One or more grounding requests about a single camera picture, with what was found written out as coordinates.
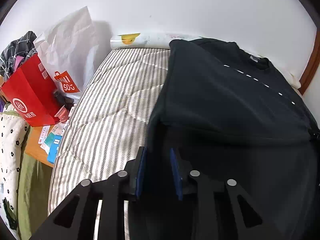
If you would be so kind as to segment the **black sweatshirt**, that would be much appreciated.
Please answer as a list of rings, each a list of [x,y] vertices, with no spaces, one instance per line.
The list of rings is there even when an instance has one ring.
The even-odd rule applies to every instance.
[[[266,58],[234,42],[174,40],[149,119],[131,239],[191,239],[170,150],[210,179],[234,179],[284,239],[319,239],[319,127]]]

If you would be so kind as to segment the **striped quilted mattress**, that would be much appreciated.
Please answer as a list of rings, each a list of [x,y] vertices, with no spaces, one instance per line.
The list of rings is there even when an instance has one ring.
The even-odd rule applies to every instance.
[[[48,212],[82,180],[106,180],[135,159],[168,72],[167,49],[114,49],[91,78],[55,158]]]

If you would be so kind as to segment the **blue and white packets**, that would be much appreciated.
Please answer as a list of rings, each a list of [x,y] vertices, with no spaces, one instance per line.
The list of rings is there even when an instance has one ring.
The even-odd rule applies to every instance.
[[[65,132],[65,126],[66,123],[59,122],[52,129],[50,129],[50,126],[44,126],[41,130],[38,144],[46,152],[46,160],[51,164],[55,163],[60,142]]]

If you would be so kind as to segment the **green blanket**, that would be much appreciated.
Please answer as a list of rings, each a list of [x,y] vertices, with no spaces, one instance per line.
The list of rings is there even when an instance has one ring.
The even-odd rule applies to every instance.
[[[29,239],[48,216],[48,196],[52,168],[24,154],[17,199],[18,229],[21,239]]]

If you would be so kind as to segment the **wooden bedside table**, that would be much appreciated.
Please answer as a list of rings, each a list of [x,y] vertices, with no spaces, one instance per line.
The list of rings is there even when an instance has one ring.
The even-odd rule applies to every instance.
[[[38,143],[42,129],[42,126],[30,128],[24,152],[41,163],[53,168],[54,165],[47,161],[47,153],[40,147],[40,144]]]

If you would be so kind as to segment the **white floral quilt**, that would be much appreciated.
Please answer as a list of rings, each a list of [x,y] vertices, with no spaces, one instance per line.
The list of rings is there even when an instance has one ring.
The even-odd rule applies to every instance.
[[[17,232],[17,194],[27,122],[11,110],[1,113],[1,218]]]

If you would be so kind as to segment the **red paper shopping bag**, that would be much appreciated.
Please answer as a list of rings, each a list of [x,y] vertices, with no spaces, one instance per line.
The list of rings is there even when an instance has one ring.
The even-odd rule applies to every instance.
[[[54,125],[61,106],[54,96],[57,89],[35,54],[3,83],[1,90],[20,116],[32,127]]]

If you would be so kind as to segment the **white pillow with yellow print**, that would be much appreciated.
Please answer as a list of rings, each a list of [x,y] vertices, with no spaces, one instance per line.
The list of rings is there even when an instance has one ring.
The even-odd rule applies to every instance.
[[[135,33],[135,34],[124,34],[115,35],[110,39],[111,49],[123,49],[123,48],[160,48],[169,49],[169,43],[172,40],[186,40],[192,41],[201,39],[204,37],[195,35],[185,35],[185,34],[170,34],[170,33]],[[251,54],[251,58],[255,61],[257,59],[262,59],[262,55],[256,53],[255,51],[250,51],[242,48],[245,52]],[[295,89],[301,87],[301,83],[293,75],[293,72],[286,67],[278,67],[277,70],[285,77],[286,81]]]

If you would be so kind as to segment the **white plastic shopping bag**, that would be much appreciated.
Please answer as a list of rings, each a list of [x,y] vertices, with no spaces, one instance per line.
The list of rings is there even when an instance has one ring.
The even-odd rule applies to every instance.
[[[34,45],[60,92],[79,100],[99,66],[99,43],[88,8],[67,15],[42,32]]]

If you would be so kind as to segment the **plaid dark garment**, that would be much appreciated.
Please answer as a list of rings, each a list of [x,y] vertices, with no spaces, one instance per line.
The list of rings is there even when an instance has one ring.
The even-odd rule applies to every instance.
[[[36,35],[28,31],[21,38],[12,41],[1,53],[1,76],[6,82],[29,58],[37,53],[34,41]]]

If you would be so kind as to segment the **brown wooden door frame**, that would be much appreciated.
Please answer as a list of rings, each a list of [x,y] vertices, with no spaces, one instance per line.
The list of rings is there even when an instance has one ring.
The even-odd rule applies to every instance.
[[[310,55],[310,59],[306,68],[300,78],[301,87],[299,89],[300,94],[304,94],[307,88],[309,87],[311,81],[313,80],[314,75],[319,67],[319,60],[320,60],[320,33],[319,28],[316,32],[315,42],[313,45],[313,50]]]

